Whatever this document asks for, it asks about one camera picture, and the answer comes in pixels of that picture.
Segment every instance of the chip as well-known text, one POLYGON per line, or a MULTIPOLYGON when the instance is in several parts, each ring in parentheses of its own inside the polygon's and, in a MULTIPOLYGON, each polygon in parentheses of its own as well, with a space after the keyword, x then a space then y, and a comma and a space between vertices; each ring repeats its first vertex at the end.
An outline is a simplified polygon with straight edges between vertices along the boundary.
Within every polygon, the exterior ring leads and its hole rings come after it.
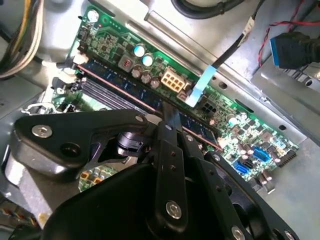
POLYGON ((245 131, 242 130, 242 129, 240 129, 240 130, 238 131, 238 135, 243 135, 244 133, 245 133, 245 131))
POLYGON ((248 123, 250 126, 253 126, 256 124, 256 121, 255 120, 250 120, 250 122, 248 123))
POLYGON ((122 48, 118 47, 116 50, 115 50, 115 53, 118 54, 118 55, 122 55, 124 54, 125 50, 123 50, 122 48))
POLYGON ((246 125, 244 125, 242 128, 243 128, 244 130, 248 130, 248 129, 250 128, 250 126, 249 126, 248 124, 246 124, 246 125))
POLYGON ((261 133, 261 132, 264 130, 264 128, 263 128, 262 126, 258 126, 258 127, 256 128, 256 130, 257 130, 259 133, 261 133))
POLYGON ((132 44, 128 44, 125 48, 128 52, 132 52, 134 50, 134 46, 132 44))

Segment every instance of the green circuit board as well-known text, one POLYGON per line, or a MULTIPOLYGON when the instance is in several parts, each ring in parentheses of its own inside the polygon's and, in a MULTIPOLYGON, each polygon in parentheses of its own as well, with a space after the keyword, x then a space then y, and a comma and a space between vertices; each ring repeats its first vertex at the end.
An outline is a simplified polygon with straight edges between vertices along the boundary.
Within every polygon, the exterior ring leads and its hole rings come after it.
MULTIPOLYGON (((257 146, 265 153, 270 147, 274 148, 274 152, 279 158, 285 158, 287 157, 287 153, 298 150, 298 146, 284 137, 281 131, 272 129, 263 121, 257 119, 252 111, 230 100, 209 85, 203 92, 202 100, 192 108, 185 104, 184 98, 182 97, 187 89, 175 92, 165 84, 162 84, 161 81, 159 81, 158 87, 153 87, 151 84, 152 81, 143 81, 142 74, 134 75, 133 69, 138 66, 139 71, 141 73, 148 73, 151 79, 157 78, 161 80, 167 69, 174 72, 179 78, 182 78, 186 86, 192 86, 192 84, 196 83, 199 79, 199 77, 181 66, 171 57, 162 53, 153 45, 93 5, 87 8, 82 18, 70 55, 77 50, 85 53, 90 59, 89 63, 82 65, 82 67, 78 69, 78 72, 88 70, 88 73, 94 73, 95 77, 99 76, 101 79, 109 81, 113 85, 117 84, 118 88, 122 88, 126 94, 132 95, 135 98, 139 97, 134 95, 138 90, 133 90, 133 87, 128 88, 129 84, 134 85, 135 88, 143 85, 147 89, 145 91, 153 91, 163 96, 170 103, 180 107, 185 113, 188 113, 190 119, 192 118, 190 121, 199 122, 201 128, 207 128, 215 133, 215 137, 213 137, 215 138, 215 143, 212 145, 209 144, 207 146, 208 150, 213 150, 215 149, 214 146, 218 146, 221 155, 232 166, 235 166, 238 159, 242 156, 239 152, 238 145, 232 141, 234 136, 237 137, 239 143, 257 146), (144 55, 151 56, 153 62, 150 66, 143 63, 142 57, 134 54, 136 46, 143 46, 145 51, 144 55), (113 77, 112 79, 110 76, 113 72, 106 72, 107 70, 103 66, 104 63, 127 72, 131 78, 135 78, 136 83, 131 80, 130 82, 126 82, 126 77, 121 79, 113 77), (230 119, 228 119, 230 116, 233 116, 233 120, 237 120, 236 124, 230 123, 230 119)), ((142 94, 141 101, 148 103, 147 99, 143 97, 142 94)), ((52 102, 57 108, 62 103, 73 104, 76 105, 77 111, 84 112, 111 109, 99 100, 82 93, 81 90, 66 92, 63 95, 55 94, 52 102)), ((246 173, 239 172, 247 181, 261 174, 263 170, 267 169, 272 171, 277 167, 277 164, 273 160, 261 161, 252 155, 249 156, 249 160, 254 167, 246 173)))

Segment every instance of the wire bundle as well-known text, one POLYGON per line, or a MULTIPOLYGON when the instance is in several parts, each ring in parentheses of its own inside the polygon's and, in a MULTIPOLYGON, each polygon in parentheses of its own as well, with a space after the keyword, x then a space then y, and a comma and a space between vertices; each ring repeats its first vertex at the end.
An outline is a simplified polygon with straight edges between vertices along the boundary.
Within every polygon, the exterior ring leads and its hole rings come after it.
POLYGON ((44 0, 24 0, 24 13, 18 30, 0 61, 0 79, 6 79, 25 68, 40 45, 44 17, 44 0))
POLYGON ((296 8, 294 9, 293 15, 290 18, 290 21, 276 21, 272 24, 269 25, 269 27, 266 29, 265 31, 265 36, 263 39, 263 43, 260 47, 259 53, 258 53, 258 57, 257 57, 257 61, 259 64, 259 67, 262 66, 262 53, 264 50, 264 47, 269 39, 269 33, 270 33, 270 29, 271 27, 275 27, 275 26, 279 26, 279 25, 288 25, 288 29, 287 31, 290 32, 292 29, 292 26, 316 26, 316 25, 320 25, 320 21, 294 21, 294 19, 296 18, 298 11, 301 7, 301 5, 304 3, 305 0, 300 0, 299 4, 296 6, 296 8))

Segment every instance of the metal screw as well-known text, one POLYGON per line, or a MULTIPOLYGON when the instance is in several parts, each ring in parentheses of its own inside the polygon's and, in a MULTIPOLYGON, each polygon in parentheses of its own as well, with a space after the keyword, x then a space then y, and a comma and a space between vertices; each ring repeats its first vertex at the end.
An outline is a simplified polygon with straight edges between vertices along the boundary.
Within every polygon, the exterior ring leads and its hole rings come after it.
POLYGON ((233 226, 231 232, 236 240, 246 240, 245 235, 237 226, 233 226))
POLYGON ((52 135, 52 129, 47 125, 36 125, 31 131, 33 135, 43 139, 49 138, 52 135))
POLYGON ((213 155, 214 160, 220 161, 220 157, 218 155, 213 155))
POLYGON ((166 212, 174 219, 180 219, 182 211, 180 206, 174 201, 168 201, 165 205, 166 212))
POLYGON ((139 122, 143 122, 144 121, 144 119, 142 117, 140 117, 140 116, 135 116, 135 119, 137 119, 139 122))
POLYGON ((287 236, 288 239, 295 240, 294 236, 292 236, 292 234, 290 232, 288 232, 287 230, 285 230, 284 233, 285 233, 285 235, 287 236))
POLYGON ((190 136, 190 135, 186 135, 186 138, 187 138, 190 142, 192 142, 192 141, 194 140, 194 138, 193 138, 192 136, 190 136))

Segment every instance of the capacitor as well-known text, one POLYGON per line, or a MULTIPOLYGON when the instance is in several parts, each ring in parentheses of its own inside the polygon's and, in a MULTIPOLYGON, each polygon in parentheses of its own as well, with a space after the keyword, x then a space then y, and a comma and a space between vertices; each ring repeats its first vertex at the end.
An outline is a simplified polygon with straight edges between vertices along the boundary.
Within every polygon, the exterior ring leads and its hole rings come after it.
POLYGON ((245 147, 241 143, 238 143, 237 147, 241 155, 245 155, 247 153, 245 147))
POLYGON ((247 160, 247 159, 249 158, 249 156, 246 155, 246 154, 244 154, 244 155, 241 156, 241 158, 242 158, 243 160, 247 160))
POLYGON ((252 149, 252 147, 248 143, 246 143, 244 145, 244 149, 245 149, 247 154, 249 154, 249 155, 254 154, 254 150, 252 149))
POLYGON ((99 169, 99 168, 95 168, 95 169, 93 170, 93 176, 94 176, 95 178, 97 178, 97 177, 99 177, 99 174, 100 174, 100 169, 99 169))
POLYGON ((262 173, 258 175, 258 181, 262 185, 266 185, 268 183, 267 179, 265 178, 265 176, 262 173))
POLYGON ((142 81, 144 84, 150 83, 150 81, 151 81, 151 74, 150 74, 149 71, 144 71, 144 72, 142 73, 141 81, 142 81))
POLYGON ((208 115, 206 116, 206 120, 210 126, 215 125, 216 121, 215 121, 213 112, 208 113, 208 115))
POLYGON ((157 76, 154 76, 151 79, 150 85, 153 89, 157 89, 160 86, 160 79, 157 76))
POLYGON ((146 67, 150 67, 154 63, 154 59, 150 53, 147 53, 142 58, 142 64, 146 67))
POLYGON ((279 158, 276 152, 274 151, 270 152, 270 156, 276 164, 281 162, 281 159, 279 158))
POLYGON ((240 122, 244 122, 245 120, 247 120, 248 115, 245 112, 240 112, 237 116, 237 119, 239 119, 240 122))
POLYGON ((231 135, 231 143, 232 144, 238 144, 239 143, 239 139, 236 135, 231 135))
POLYGON ((230 126, 238 124, 238 119, 236 118, 236 116, 234 114, 229 114, 228 116, 226 116, 225 119, 230 126))
POLYGON ((267 181, 271 181, 272 180, 272 176, 271 176, 271 174, 270 174, 270 172, 268 170, 266 170, 266 169, 263 170, 262 174, 263 174, 263 176, 265 177, 265 179, 267 181))
POLYGON ((141 74, 142 74, 142 66, 140 65, 135 65, 132 68, 131 74, 134 78, 139 79, 141 74))
POLYGON ((138 58, 141 58, 146 53, 145 46, 143 44, 138 44, 133 49, 134 55, 136 55, 138 58))

